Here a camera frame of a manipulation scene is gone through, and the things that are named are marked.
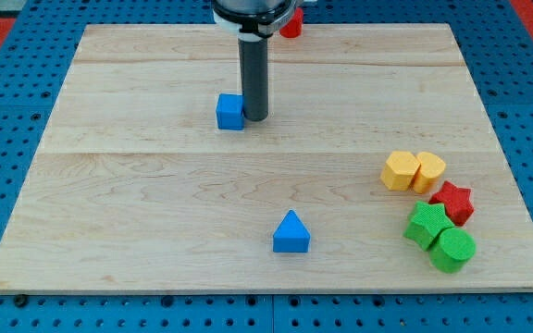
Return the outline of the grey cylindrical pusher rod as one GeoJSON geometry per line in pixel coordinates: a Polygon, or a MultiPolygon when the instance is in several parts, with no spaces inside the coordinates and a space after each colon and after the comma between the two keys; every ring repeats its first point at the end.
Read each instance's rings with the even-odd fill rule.
{"type": "Polygon", "coordinates": [[[239,40],[243,114],[259,122],[268,116],[267,39],[257,42],[239,40]]]}

